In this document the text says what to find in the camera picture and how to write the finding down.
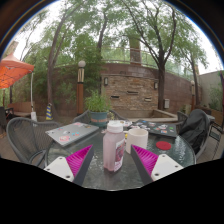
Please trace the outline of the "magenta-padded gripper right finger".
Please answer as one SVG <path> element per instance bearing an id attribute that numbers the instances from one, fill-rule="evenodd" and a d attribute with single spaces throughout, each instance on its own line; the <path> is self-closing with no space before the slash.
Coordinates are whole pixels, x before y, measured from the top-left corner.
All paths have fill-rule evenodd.
<path id="1" fill-rule="evenodd" d="M 182 166 L 168 155 L 156 155 L 139 146 L 131 146 L 131 156 L 144 185 L 182 169 Z"/>

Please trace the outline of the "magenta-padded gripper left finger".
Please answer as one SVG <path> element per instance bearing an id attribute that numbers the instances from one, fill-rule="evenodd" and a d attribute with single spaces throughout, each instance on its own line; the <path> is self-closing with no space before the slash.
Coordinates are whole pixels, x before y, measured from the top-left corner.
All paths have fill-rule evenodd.
<path id="1" fill-rule="evenodd" d="M 68 157 L 59 156 L 45 168 L 45 171 L 81 186 L 93 155 L 93 146 L 89 145 Z"/>

